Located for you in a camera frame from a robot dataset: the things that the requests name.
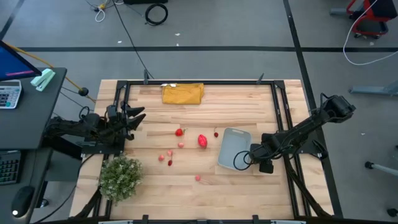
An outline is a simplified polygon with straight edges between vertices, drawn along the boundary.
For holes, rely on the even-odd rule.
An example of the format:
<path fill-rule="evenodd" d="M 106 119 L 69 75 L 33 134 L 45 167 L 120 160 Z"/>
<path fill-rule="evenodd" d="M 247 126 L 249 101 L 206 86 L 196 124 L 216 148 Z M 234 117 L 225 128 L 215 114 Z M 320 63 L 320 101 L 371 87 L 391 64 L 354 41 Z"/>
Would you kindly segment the green leafy potted plant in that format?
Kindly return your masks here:
<path fill-rule="evenodd" d="M 136 194 L 144 176 L 142 163 L 124 155 L 103 162 L 99 176 L 102 196 L 116 205 Z"/>

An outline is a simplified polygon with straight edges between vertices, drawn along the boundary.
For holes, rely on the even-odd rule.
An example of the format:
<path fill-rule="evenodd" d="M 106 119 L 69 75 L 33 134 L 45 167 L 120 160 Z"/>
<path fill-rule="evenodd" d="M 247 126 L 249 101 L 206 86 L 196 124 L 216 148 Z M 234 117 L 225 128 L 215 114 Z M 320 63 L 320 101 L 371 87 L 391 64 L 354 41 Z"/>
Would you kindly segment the black side desk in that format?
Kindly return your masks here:
<path fill-rule="evenodd" d="M 43 91 L 21 80 L 23 94 L 12 110 L 0 109 L 0 151 L 34 150 L 40 147 L 42 135 L 51 118 L 67 69 L 56 67 L 55 76 Z"/>

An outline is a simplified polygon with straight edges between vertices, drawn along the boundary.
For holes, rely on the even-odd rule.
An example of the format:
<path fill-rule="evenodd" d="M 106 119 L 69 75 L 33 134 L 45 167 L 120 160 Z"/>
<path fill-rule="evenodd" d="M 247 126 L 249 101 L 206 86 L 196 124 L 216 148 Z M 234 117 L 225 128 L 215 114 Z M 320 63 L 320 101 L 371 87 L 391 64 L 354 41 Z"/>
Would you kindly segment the computer monitor with blue screen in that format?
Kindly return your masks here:
<path fill-rule="evenodd" d="M 0 40 L 0 82 L 40 76 L 42 72 Z"/>

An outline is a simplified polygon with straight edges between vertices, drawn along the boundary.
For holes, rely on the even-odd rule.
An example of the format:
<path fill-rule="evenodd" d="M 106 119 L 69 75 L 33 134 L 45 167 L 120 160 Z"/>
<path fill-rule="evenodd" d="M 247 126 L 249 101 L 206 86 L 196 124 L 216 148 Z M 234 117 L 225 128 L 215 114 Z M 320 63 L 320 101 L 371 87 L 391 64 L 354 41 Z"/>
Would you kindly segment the folded yellow cloth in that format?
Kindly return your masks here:
<path fill-rule="evenodd" d="M 162 102 L 171 105 L 199 105 L 204 95 L 203 83 L 164 83 Z"/>

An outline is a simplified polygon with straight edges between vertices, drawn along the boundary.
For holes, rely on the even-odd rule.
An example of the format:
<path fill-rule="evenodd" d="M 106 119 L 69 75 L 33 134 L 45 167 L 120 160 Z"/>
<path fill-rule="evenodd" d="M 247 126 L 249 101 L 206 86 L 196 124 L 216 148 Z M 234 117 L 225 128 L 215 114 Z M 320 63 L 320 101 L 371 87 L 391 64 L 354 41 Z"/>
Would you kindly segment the red and black cart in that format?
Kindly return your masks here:
<path fill-rule="evenodd" d="M 354 37 L 366 35 L 379 39 L 387 34 L 387 22 L 398 16 L 393 0 L 363 0 L 359 9 L 351 10 L 356 1 L 351 0 L 346 8 L 349 18 L 354 20 L 351 28 Z"/>

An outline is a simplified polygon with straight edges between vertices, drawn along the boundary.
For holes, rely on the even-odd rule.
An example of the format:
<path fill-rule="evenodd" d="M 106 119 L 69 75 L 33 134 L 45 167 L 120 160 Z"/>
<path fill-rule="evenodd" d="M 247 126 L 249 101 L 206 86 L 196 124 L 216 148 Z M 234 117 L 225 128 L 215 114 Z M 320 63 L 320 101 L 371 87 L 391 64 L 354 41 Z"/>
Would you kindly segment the grey desk calculator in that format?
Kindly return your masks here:
<path fill-rule="evenodd" d="M 20 80 L 7 80 L 0 82 L 0 109 L 11 110 L 17 108 L 22 95 Z"/>

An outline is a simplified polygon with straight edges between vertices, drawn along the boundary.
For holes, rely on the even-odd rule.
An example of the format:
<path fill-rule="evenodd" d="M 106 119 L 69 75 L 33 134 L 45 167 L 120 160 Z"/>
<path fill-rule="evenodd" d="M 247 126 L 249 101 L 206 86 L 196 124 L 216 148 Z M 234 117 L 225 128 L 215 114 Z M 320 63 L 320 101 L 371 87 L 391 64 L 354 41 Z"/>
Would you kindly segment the pale grey tupperware container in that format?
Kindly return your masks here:
<path fill-rule="evenodd" d="M 245 170 L 250 158 L 245 157 L 252 143 L 249 132 L 235 128 L 226 128 L 223 134 L 218 165 L 232 170 Z"/>

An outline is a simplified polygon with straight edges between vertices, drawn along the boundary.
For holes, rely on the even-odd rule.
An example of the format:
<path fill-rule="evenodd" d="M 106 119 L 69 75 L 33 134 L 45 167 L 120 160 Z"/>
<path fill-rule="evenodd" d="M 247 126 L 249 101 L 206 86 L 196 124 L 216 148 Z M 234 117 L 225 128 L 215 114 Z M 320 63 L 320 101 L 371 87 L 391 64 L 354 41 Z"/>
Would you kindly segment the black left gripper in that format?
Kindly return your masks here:
<path fill-rule="evenodd" d="M 118 112 L 118 120 L 115 123 L 110 123 L 108 121 L 105 112 L 107 122 L 104 130 L 104 143 L 109 145 L 116 144 L 121 140 L 121 137 L 128 141 L 134 140 L 134 135 L 131 134 L 131 130 L 135 131 L 146 117 L 146 114 L 140 114 L 144 110 L 144 107 L 131 108 L 127 105 L 124 109 L 125 114 L 123 112 Z"/>

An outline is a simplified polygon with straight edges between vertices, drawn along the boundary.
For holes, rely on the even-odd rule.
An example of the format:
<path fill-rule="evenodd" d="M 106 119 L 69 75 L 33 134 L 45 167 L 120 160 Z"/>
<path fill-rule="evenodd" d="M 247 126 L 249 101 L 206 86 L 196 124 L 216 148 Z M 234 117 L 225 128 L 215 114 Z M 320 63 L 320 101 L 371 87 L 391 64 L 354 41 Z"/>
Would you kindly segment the mint green stapler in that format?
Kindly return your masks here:
<path fill-rule="evenodd" d="M 30 81 L 30 84 L 35 87 L 37 91 L 44 91 L 46 86 L 55 76 L 55 72 L 49 68 L 42 71 L 41 76 L 35 77 Z"/>

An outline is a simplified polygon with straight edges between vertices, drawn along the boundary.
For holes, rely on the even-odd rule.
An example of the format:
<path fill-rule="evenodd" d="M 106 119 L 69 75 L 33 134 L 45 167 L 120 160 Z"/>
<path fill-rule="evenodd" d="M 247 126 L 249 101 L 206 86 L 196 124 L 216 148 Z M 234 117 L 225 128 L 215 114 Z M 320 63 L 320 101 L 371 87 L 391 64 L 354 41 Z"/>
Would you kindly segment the grey metal stand leg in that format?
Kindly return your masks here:
<path fill-rule="evenodd" d="M 398 96 L 398 80 L 386 86 L 369 86 L 369 85 L 354 85 L 348 90 L 351 94 L 375 94 Z"/>

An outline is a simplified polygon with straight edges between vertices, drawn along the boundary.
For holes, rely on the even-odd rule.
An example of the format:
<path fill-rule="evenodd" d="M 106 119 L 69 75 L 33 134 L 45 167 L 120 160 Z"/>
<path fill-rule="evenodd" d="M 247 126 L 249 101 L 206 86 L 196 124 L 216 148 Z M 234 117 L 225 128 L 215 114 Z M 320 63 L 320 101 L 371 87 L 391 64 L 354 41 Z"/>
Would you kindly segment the black computer keyboard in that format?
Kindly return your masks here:
<path fill-rule="evenodd" d="M 20 151 L 0 151 L 0 185 L 18 183 Z"/>

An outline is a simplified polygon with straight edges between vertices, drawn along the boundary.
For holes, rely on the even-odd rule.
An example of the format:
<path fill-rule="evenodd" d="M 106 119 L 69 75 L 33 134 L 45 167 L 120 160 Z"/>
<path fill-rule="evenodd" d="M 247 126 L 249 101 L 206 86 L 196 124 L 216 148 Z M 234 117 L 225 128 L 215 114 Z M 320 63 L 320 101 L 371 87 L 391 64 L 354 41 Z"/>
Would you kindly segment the black aluminium table frame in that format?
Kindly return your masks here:
<path fill-rule="evenodd" d="M 127 157 L 142 162 L 144 179 L 133 197 L 117 205 L 99 199 L 92 215 L 115 220 L 140 220 L 147 215 L 150 221 L 194 221 L 247 220 L 253 215 L 291 219 L 313 214 L 288 178 L 283 160 L 274 162 L 273 174 L 263 174 L 257 166 L 236 171 L 218 165 L 226 128 L 247 131 L 257 142 L 262 133 L 289 128 L 308 116 L 300 81 L 205 80 L 204 86 L 199 105 L 166 105 L 161 100 L 161 81 L 101 81 L 97 113 L 122 102 L 145 108 L 145 120 L 134 140 L 124 147 Z M 183 136 L 175 135 L 178 128 L 187 129 Z M 200 134 L 208 140 L 206 149 L 198 145 Z M 200 181 L 195 180 L 196 175 L 201 176 Z"/>

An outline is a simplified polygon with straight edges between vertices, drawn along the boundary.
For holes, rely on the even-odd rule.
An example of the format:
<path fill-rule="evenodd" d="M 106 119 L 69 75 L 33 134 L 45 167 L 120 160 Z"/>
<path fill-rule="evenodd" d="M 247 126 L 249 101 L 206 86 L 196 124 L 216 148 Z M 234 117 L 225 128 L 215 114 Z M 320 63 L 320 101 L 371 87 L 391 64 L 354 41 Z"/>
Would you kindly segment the grey chair leg with caster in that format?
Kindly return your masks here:
<path fill-rule="evenodd" d="M 366 161 L 366 162 L 364 163 L 364 166 L 365 166 L 365 168 L 367 168 L 367 169 L 377 169 L 377 170 L 381 170 L 381 171 L 383 171 L 383 172 L 386 172 L 386 173 L 388 173 L 388 174 L 391 174 L 391 175 L 394 175 L 394 176 L 398 177 L 398 170 L 396 170 L 396 169 L 392 169 L 392 168 L 389 168 L 389 167 L 386 167 L 386 166 L 382 166 L 382 165 L 379 165 L 379 164 L 375 164 L 375 163 L 370 162 L 370 161 Z"/>

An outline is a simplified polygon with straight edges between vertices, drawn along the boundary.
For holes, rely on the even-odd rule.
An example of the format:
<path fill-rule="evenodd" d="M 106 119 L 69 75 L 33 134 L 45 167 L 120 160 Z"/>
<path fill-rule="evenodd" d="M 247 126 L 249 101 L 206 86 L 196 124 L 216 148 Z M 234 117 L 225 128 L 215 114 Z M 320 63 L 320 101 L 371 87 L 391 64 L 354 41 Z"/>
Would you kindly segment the black computer mouse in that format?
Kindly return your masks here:
<path fill-rule="evenodd" d="M 11 205 L 11 212 L 14 217 L 20 218 L 27 213 L 33 194 L 34 188 L 31 186 L 22 187 L 17 191 Z"/>

